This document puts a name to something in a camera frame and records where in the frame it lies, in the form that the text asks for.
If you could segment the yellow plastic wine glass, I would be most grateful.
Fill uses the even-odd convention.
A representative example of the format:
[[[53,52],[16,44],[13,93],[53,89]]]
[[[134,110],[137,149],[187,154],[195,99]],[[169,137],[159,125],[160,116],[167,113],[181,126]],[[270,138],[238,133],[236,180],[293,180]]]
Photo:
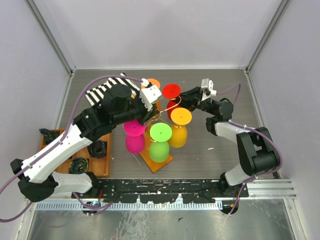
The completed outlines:
[[[168,143],[173,148],[182,148],[188,138],[188,130],[186,125],[192,121],[192,113],[183,107],[175,108],[170,115],[173,122],[171,126],[172,136],[168,140]]]

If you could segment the red plastic wine glass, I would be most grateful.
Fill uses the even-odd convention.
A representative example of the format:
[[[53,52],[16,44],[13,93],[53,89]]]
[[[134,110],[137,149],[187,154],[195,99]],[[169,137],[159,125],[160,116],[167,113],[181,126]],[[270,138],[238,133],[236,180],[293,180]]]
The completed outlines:
[[[166,99],[169,99],[169,102],[167,103],[167,106],[166,106],[166,112],[170,120],[172,119],[171,118],[172,111],[180,107],[180,105],[178,104],[180,100],[179,99],[180,93],[181,93],[181,87],[175,83],[167,84],[162,90],[163,97]]]

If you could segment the magenta plastic wine glass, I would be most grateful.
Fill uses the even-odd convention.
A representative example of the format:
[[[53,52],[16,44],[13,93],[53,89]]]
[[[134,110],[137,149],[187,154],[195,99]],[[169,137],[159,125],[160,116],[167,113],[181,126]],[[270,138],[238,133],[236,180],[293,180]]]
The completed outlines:
[[[145,129],[146,126],[140,124],[136,119],[123,124],[123,130],[126,133],[125,147],[131,154],[140,154],[145,149]]]

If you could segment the orange plastic wine glass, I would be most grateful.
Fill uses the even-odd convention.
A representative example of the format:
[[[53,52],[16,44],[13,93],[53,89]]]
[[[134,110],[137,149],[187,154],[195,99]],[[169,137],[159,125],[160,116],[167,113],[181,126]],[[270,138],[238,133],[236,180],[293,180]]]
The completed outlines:
[[[160,89],[161,84],[160,84],[160,82],[159,82],[157,79],[148,78],[147,81],[148,81],[147,88],[150,88],[150,87],[152,87],[152,86],[157,86],[157,88]],[[161,97],[162,97],[162,96],[159,96],[159,97],[157,98],[157,101],[156,101],[156,106],[157,106],[157,109],[158,109],[159,111],[161,111]]]

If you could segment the green plastic wine glass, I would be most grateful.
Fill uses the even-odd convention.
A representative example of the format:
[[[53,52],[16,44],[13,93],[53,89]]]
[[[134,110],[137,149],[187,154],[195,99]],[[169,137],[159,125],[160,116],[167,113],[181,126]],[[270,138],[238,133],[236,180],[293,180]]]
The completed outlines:
[[[170,154],[171,127],[164,122],[156,123],[150,128],[149,135],[152,138],[148,151],[150,159],[156,163],[165,162]]]

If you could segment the gold wire wine glass rack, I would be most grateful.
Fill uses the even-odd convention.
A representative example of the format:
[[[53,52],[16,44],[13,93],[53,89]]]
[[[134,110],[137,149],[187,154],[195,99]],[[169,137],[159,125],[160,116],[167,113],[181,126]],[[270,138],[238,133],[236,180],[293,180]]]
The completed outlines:
[[[170,101],[173,103],[160,111],[159,116],[152,118],[143,133],[145,148],[140,156],[152,173],[159,171],[174,159],[170,153],[171,147],[169,145],[173,130],[169,123],[161,119],[161,114],[176,108],[181,102],[181,97],[179,95],[175,98],[171,97]]]

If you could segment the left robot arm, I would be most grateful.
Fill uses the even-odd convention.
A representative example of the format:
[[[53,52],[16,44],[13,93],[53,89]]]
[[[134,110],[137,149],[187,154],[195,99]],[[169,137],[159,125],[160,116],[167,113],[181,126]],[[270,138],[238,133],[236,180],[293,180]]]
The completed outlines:
[[[56,168],[79,150],[111,133],[116,126],[132,120],[144,124],[159,113],[156,103],[161,96],[156,85],[142,88],[136,97],[132,97],[128,86],[113,85],[99,103],[83,110],[63,134],[45,148],[28,159],[11,162],[12,171],[18,174],[20,192],[33,203],[54,193],[97,197],[101,184],[93,172],[58,173]]]

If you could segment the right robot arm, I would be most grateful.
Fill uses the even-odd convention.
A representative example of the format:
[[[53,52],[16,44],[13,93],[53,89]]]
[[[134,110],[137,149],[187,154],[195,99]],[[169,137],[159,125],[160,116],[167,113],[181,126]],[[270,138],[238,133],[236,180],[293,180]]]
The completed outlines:
[[[205,87],[195,87],[179,95],[177,103],[189,111],[201,110],[211,114],[205,126],[209,133],[237,145],[239,163],[222,173],[219,191],[225,197],[239,194],[239,188],[264,174],[277,172],[283,156],[266,127],[250,128],[232,121],[234,103],[227,98],[212,99]]]

